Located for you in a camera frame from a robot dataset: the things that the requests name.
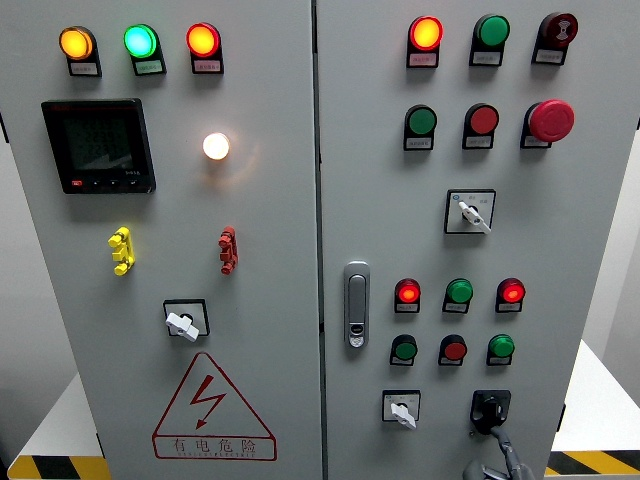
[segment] orange indicator light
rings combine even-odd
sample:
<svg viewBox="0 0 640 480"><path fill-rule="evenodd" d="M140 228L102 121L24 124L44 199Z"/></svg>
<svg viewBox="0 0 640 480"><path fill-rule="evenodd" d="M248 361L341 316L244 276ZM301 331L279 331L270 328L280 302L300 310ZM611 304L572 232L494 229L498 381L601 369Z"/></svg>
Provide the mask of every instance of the orange indicator light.
<svg viewBox="0 0 640 480"><path fill-rule="evenodd" d="M60 49L71 60L85 60L93 52L93 40L82 27L68 27L60 33Z"/></svg>
<svg viewBox="0 0 640 480"><path fill-rule="evenodd" d="M444 28L435 17L418 17L411 24L409 37L419 50L433 50L442 40Z"/></svg>
<svg viewBox="0 0 640 480"><path fill-rule="evenodd" d="M209 57L220 47L220 34L213 25L196 23L187 31L187 46L196 57Z"/></svg>

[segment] yellow fuse holder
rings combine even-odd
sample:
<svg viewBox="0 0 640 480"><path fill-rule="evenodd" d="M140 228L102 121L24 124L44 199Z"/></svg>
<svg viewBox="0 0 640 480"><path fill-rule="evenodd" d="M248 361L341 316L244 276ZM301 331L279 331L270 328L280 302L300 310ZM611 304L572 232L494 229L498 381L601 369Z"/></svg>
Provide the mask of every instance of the yellow fuse holder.
<svg viewBox="0 0 640 480"><path fill-rule="evenodd" d="M113 258L114 262L118 262L118 265L115 266L113 271L121 277L131 270L133 264L136 263L129 229L127 227L120 227L116 230L116 233L109 238L109 246L114 249L111 258Z"/></svg>

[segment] red push button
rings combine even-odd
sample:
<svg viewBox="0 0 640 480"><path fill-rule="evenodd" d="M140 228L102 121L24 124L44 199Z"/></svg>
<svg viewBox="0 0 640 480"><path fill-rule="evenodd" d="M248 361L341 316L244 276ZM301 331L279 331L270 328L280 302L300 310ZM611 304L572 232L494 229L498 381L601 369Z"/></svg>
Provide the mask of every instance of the red push button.
<svg viewBox="0 0 640 480"><path fill-rule="evenodd" d="M498 111L490 105L481 105L471 114L469 124L478 135L486 135L498 126Z"/></svg>
<svg viewBox="0 0 640 480"><path fill-rule="evenodd" d="M440 342L439 365L460 366L467 354L467 344L460 335L447 335Z"/></svg>
<svg viewBox="0 0 640 480"><path fill-rule="evenodd" d="M578 34L578 20L570 13L552 13L542 21L540 33L547 46L564 48Z"/></svg>
<svg viewBox="0 0 640 480"><path fill-rule="evenodd" d="M566 137L575 121L567 102L551 99L538 104L529 115L531 134L543 142L557 142Z"/></svg>

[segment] red indicator light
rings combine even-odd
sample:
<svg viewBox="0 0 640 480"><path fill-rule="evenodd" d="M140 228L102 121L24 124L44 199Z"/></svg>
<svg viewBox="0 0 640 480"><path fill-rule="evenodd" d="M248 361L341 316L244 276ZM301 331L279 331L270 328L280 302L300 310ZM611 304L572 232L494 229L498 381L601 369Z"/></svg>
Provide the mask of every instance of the red indicator light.
<svg viewBox="0 0 640 480"><path fill-rule="evenodd" d="M498 287L500 297L507 303L520 302L526 293L522 282L516 278L503 280Z"/></svg>
<svg viewBox="0 0 640 480"><path fill-rule="evenodd" d="M398 291L398 298L403 303L414 303L420 298L420 286L418 284L409 283Z"/></svg>
<svg viewBox="0 0 640 480"><path fill-rule="evenodd" d="M196 23L187 31L187 46L196 57L210 57L220 47L220 34L213 25Z"/></svg>
<svg viewBox="0 0 640 480"><path fill-rule="evenodd" d="M418 17L411 24L409 38L418 50L433 50L442 40L444 28L435 17Z"/></svg>
<svg viewBox="0 0 640 480"><path fill-rule="evenodd" d="M537 105L529 115L531 134L543 142L557 142L569 135L575 122L573 108L552 98Z"/></svg>
<svg viewBox="0 0 640 480"><path fill-rule="evenodd" d="M498 112L489 105L478 108L471 114L471 128L479 135L486 135L498 126Z"/></svg>

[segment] emergency stop button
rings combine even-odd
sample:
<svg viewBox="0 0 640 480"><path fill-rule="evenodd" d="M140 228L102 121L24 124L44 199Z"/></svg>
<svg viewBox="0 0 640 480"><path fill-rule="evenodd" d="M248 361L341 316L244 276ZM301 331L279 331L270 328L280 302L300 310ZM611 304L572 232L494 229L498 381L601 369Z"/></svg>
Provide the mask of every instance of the emergency stop button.
<svg viewBox="0 0 640 480"><path fill-rule="evenodd" d="M522 148L549 148L566 137L575 122L573 108L564 100L553 98L532 105L525 116Z"/></svg>

